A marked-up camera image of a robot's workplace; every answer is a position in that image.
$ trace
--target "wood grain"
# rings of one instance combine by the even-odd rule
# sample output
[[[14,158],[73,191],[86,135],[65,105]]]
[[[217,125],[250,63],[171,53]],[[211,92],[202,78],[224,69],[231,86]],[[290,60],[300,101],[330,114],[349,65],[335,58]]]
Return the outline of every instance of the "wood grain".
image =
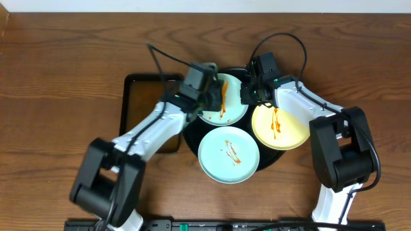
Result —
[[[145,42],[188,62],[242,66],[270,33],[306,44],[304,83],[337,105],[367,114],[382,163],[377,188],[357,195],[351,219],[411,229],[411,16],[369,14],[13,13],[0,51],[0,230],[61,230],[92,216],[68,200],[87,145],[118,134],[123,80],[153,73]],[[267,42],[285,73],[300,47]],[[186,67],[160,58],[167,72]],[[214,182],[182,144],[156,155],[141,214],[175,219],[308,217],[320,183],[310,142],[236,185]]]

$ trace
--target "plate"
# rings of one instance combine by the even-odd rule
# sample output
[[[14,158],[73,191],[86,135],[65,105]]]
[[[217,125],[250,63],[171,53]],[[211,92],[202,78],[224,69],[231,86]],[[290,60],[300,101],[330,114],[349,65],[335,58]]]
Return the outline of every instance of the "plate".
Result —
[[[225,112],[204,111],[203,116],[200,118],[211,125],[227,126],[239,121],[245,115],[249,106],[241,104],[241,81],[239,79],[223,73],[218,73],[218,79],[228,82],[225,95]]]
[[[310,130],[290,113],[263,105],[254,110],[251,126],[257,139],[275,150],[296,148],[310,136]]]
[[[224,126],[212,130],[201,140],[198,159],[211,178],[235,184],[248,179],[256,171],[259,150],[247,132]]]

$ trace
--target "sauce smear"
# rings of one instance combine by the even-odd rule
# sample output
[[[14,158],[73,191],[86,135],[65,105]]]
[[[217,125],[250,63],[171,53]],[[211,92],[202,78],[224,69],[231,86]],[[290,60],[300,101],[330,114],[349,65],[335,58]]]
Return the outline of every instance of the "sauce smear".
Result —
[[[221,93],[223,96],[223,103],[221,104],[221,111],[220,111],[220,120],[223,118],[223,115],[225,113],[225,95],[227,94],[227,89],[229,88],[229,83],[228,82],[224,82],[224,85],[221,89]]]
[[[274,130],[274,139],[277,139],[277,137],[275,136],[275,131],[277,130],[278,133],[281,132],[280,130],[280,123],[278,123],[278,108],[275,108],[273,113],[272,113],[272,124],[271,124],[271,129]]]
[[[239,165],[241,163],[241,160],[237,157],[237,153],[234,150],[234,148],[232,147],[232,143],[228,140],[225,140],[225,145],[227,145],[227,148],[229,149],[228,151],[226,151],[225,153],[227,154],[227,156],[229,156],[232,161],[234,161],[232,163],[233,166],[235,166],[236,164]]]

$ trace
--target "green connector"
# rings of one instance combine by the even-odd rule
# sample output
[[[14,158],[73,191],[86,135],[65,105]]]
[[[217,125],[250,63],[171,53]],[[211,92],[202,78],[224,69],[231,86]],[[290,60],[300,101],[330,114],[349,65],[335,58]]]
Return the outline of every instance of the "green connector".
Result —
[[[188,224],[180,224],[180,231],[188,231]]]

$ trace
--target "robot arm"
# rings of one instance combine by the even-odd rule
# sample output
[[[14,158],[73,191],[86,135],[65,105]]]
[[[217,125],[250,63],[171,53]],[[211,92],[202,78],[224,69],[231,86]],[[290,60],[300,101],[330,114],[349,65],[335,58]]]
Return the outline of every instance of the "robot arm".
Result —
[[[331,104],[298,81],[307,98],[297,90],[296,81],[292,75],[282,76],[272,53],[254,57],[250,63],[250,83],[241,85],[241,102],[255,105],[270,103],[289,112],[310,129],[313,165],[322,183],[318,204],[311,217],[316,222],[347,224],[352,200],[342,213],[348,193],[361,188],[375,171],[376,163],[369,145],[358,131],[340,114],[321,105],[341,112],[371,137],[365,114],[357,107],[344,109]],[[341,138],[351,138],[351,143],[340,147],[337,139]]]
[[[72,202],[117,230],[139,230],[143,219],[134,207],[146,162],[202,110],[221,109],[223,81],[215,77],[215,64],[196,65],[207,71],[190,69],[179,93],[166,92],[166,103],[158,103],[135,128],[112,142],[97,138],[90,143],[70,192]],[[117,180],[101,174],[104,169],[117,172]]]

